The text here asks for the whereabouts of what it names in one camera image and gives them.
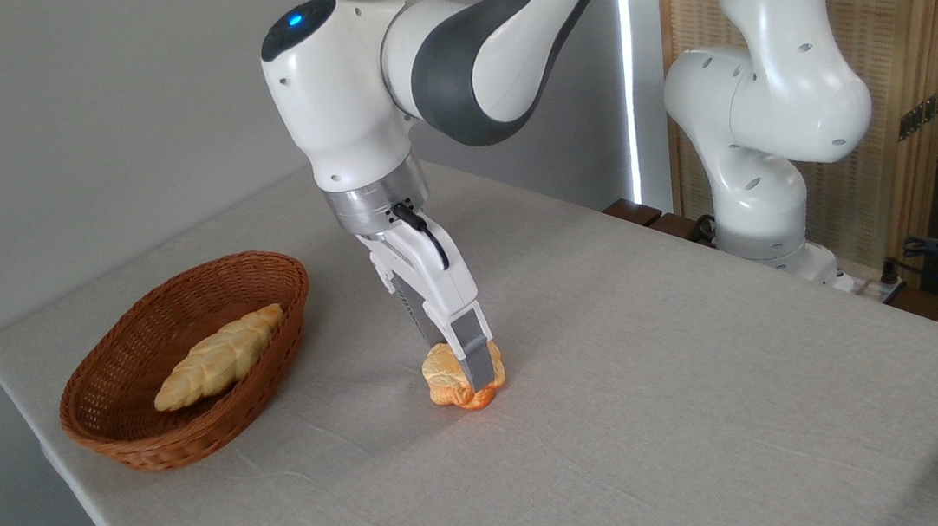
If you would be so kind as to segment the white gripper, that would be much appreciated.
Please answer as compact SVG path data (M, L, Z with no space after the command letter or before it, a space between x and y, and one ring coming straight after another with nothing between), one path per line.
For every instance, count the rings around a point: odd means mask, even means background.
M426 227L400 221L389 231L359 236L367 246L375 272L384 287L400 296L428 347L445 341L463 367L466 381L481 392L496 379L488 347L485 315L476 302L476 283L450 235L432 218L417 210ZM423 303L429 303L431 316Z

